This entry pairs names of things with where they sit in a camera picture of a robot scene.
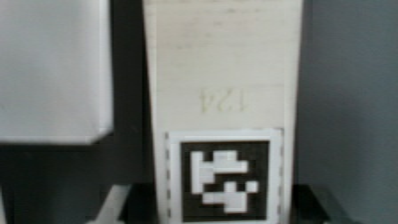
gray wall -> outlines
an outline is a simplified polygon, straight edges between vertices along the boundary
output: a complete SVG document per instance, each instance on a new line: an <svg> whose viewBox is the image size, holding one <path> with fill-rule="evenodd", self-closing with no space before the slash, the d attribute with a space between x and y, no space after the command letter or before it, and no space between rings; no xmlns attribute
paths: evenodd
<svg viewBox="0 0 398 224"><path fill-rule="evenodd" d="M396 224L398 1L307 2L297 182L323 185L352 218Z"/></svg>

white panel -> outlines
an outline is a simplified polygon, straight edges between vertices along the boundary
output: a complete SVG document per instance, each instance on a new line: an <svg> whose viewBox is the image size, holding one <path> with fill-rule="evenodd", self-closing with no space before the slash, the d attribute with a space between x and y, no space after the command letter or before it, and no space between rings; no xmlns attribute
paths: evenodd
<svg viewBox="0 0 398 224"><path fill-rule="evenodd" d="M144 0L156 193L167 223L165 133L284 129L290 216L302 0Z"/></svg>
<svg viewBox="0 0 398 224"><path fill-rule="evenodd" d="M0 141L112 129L108 0L0 0Z"/></svg>

dark background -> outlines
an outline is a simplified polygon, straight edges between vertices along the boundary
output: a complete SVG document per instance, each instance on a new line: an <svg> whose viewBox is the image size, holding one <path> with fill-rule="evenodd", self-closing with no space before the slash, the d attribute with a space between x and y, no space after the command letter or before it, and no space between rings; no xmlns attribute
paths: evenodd
<svg viewBox="0 0 398 224"><path fill-rule="evenodd" d="M329 188L362 224L394 224L398 3L306 2L295 181ZM16 224L82 224L110 185L153 181L139 0L112 0L112 17L115 131L91 147L0 146Z"/></svg>
<svg viewBox="0 0 398 224"><path fill-rule="evenodd" d="M362 224L396 224L398 1L307 0L297 182Z"/></svg>
<svg viewBox="0 0 398 224"><path fill-rule="evenodd" d="M96 217L112 184L153 183L139 0L112 0L112 39L112 134L92 146L0 145L0 184L12 224L84 224Z"/></svg>

light gray surface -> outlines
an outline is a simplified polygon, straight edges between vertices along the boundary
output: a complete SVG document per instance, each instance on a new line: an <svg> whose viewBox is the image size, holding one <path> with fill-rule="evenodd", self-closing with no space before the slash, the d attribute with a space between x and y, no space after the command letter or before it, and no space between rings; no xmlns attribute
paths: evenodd
<svg viewBox="0 0 398 224"><path fill-rule="evenodd" d="M108 0L0 0L0 141L82 143L112 129Z"/></svg>
<svg viewBox="0 0 398 224"><path fill-rule="evenodd" d="M398 4L309 2L298 94L298 182L362 224L398 211Z"/></svg>

white board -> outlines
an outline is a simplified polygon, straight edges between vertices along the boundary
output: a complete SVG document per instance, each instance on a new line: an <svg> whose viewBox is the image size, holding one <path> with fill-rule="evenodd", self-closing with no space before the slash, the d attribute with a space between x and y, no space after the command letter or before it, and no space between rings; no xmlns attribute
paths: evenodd
<svg viewBox="0 0 398 224"><path fill-rule="evenodd" d="M144 3L160 221L171 223L176 206L167 134L283 129L281 182L270 184L288 224L302 1Z"/></svg>
<svg viewBox="0 0 398 224"><path fill-rule="evenodd" d="M0 142L112 129L108 0L0 0Z"/></svg>

